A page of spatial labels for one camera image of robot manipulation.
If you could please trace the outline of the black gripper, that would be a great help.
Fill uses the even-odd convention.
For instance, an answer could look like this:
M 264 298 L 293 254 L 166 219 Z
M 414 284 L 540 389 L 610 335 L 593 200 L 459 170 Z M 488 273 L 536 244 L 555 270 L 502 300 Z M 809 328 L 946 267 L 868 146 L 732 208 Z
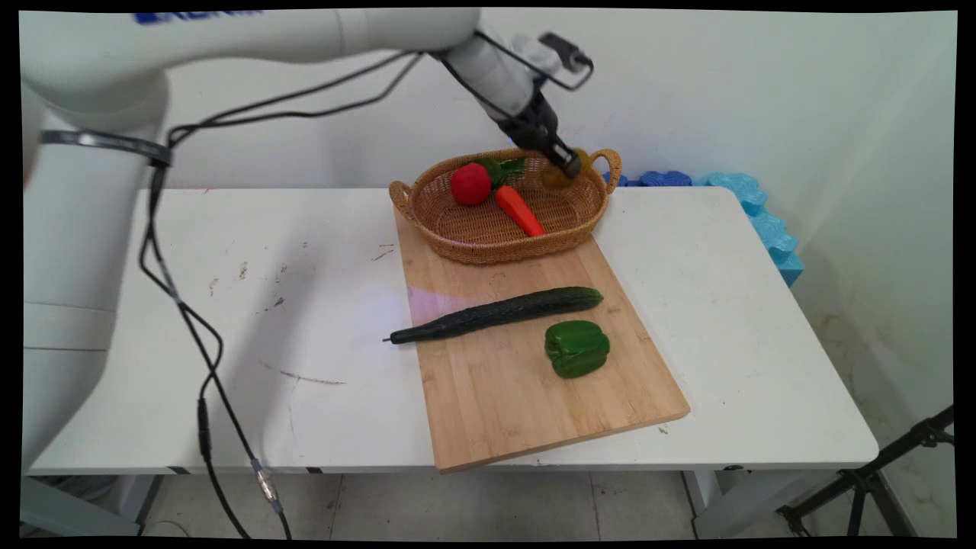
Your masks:
M 578 178 L 585 164 L 585 150 L 566 146 L 557 135 L 558 118 L 541 90 L 519 114 L 499 122 L 499 129 L 520 149 L 537 152 L 551 159 L 569 181 Z

